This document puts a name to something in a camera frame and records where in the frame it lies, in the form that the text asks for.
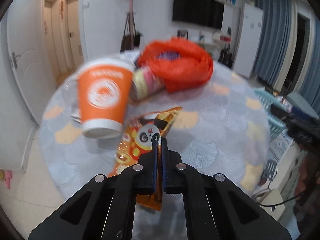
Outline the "orange panda snack bag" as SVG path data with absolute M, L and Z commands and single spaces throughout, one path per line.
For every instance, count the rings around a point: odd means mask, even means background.
M 125 168 L 138 163 L 141 155 L 151 151 L 154 140 L 160 150 L 162 139 L 167 136 L 182 109 L 174 107 L 130 119 L 116 151 L 114 168 L 107 176 L 119 175 Z

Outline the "orange paper cup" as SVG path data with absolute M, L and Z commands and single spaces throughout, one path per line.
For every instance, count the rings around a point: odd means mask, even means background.
M 135 65 L 117 57 L 84 63 L 77 72 L 82 133 L 91 139 L 121 135 Z

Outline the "red plastic trash bag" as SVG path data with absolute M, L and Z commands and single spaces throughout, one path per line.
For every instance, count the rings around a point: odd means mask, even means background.
M 214 71 L 212 57 L 201 46 L 177 37 L 150 42 L 138 64 L 150 67 L 169 93 L 200 87 Z

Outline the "patterned round tablecloth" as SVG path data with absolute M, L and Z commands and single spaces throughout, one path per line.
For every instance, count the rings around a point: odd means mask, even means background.
M 68 199 L 98 174 L 113 170 L 116 151 L 130 119 L 174 107 L 182 111 L 165 137 L 182 162 L 213 176 L 224 174 L 250 197 L 261 176 L 269 148 L 266 113 L 243 78 L 214 63 L 210 80 L 198 88 L 160 92 L 127 107 L 121 135 L 91 139 L 71 118 L 78 91 L 67 98 L 57 92 L 40 129 L 40 145 L 53 181 Z M 162 155 L 158 150 L 156 191 L 136 198 L 131 239 L 187 237 L 183 196 L 163 190 Z

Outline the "pink yellow can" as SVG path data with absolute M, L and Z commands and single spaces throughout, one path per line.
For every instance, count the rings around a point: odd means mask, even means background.
M 139 102 L 164 88 L 164 82 L 153 74 L 150 67 L 142 67 L 136 70 L 132 77 L 130 99 Z

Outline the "brown hanging handbag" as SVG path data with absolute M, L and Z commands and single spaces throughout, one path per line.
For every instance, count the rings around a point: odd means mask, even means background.
M 135 34 L 136 34 L 136 27 L 135 27 L 135 22 L 133 18 L 133 13 L 128 12 L 126 17 L 126 22 L 125 22 L 123 38 L 121 41 L 120 52 L 134 49 Z

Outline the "framed butterfly picture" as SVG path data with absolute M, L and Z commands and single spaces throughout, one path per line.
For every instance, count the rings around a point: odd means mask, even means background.
M 178 38 L 188 39 L 188 31 L 187 30 L 178 30 L 177 31 Z

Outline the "white open door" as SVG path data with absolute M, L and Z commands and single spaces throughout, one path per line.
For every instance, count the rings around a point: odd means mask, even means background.
M 56 91 L 43 34 L 43 0 L 14 0 L 7 10 L 7 43 L 14 77 L 37 124 Z

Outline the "blue curtain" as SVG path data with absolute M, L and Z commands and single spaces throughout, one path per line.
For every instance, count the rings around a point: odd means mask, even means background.
M 263 10 L 262 31 L 253 73 L 268 85 L 280 90 L 289 65 L 293 63 L 297 41 L 298 11 L 294 0 L 255 0 Z M 307 48 L 307 62 L 298 78 L 295 91 L 319 112 L 319 19 L 315 16 Z

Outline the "wooden inner door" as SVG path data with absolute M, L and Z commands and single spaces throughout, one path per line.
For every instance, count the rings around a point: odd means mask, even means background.
M 79 28 L 79 0 L 66 0 L 66 2 L 69 41 L 74 66 L 77 67 L 84 61 Z

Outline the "pink coat stand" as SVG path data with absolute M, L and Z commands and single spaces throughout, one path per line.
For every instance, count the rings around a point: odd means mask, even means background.
M 134 0 L 129 0 L 129 35 L 130 35 L 130 50 L 134 50 L 134 38 L 135 38 L 135 31 L 133 27 L 133 1 Z

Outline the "black wall television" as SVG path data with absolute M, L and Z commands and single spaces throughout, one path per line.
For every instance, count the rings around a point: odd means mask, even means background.
M 174 0 L 172 20 L 221 29 L 225 5 L 216 0 Z

